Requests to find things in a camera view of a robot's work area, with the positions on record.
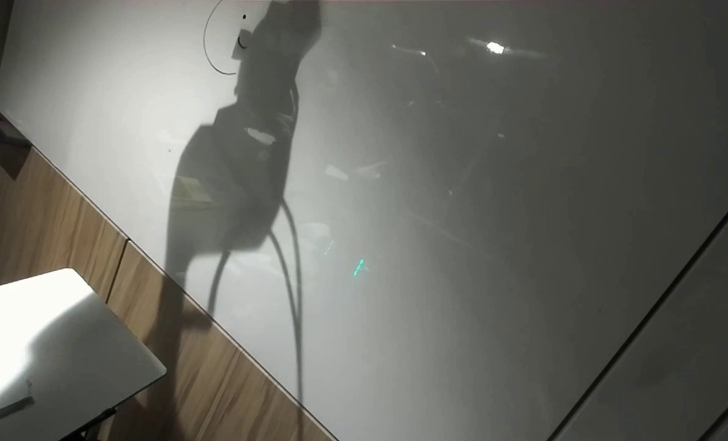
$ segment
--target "green light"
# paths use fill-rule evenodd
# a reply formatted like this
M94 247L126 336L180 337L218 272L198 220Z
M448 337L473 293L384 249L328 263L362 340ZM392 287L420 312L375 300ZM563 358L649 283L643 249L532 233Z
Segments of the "green light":
M360 276L366 269L366 259L358 259L355 269L353 269L353 276Z

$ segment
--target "white table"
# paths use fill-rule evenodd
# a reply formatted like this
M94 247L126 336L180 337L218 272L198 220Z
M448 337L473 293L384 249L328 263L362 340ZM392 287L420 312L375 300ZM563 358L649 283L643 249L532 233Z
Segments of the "white table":
M164 373L73 269L0 287L0 394L22 379L32 394L0 441L69 435Z

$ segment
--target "wooden panel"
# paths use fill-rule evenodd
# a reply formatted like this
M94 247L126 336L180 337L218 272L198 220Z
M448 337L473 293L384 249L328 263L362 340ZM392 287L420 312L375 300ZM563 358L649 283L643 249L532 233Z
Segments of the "wooden panel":
M111 309L159 356L169 374L126 403L103 435L332 438L134 247L126 249Z
M0 283L73 266L109 293L126 238L36 150L18 178L0 167Z

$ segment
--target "wood grain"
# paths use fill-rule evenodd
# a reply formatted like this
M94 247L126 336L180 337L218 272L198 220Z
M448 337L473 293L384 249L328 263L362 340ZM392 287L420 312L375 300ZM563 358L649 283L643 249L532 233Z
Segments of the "wood grain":
M126 403L103 438L332 438L132 245L122 254L111 309L169 374Z
M18 178L0 167L0 283L73 266L109 293L126 236L36 150Z

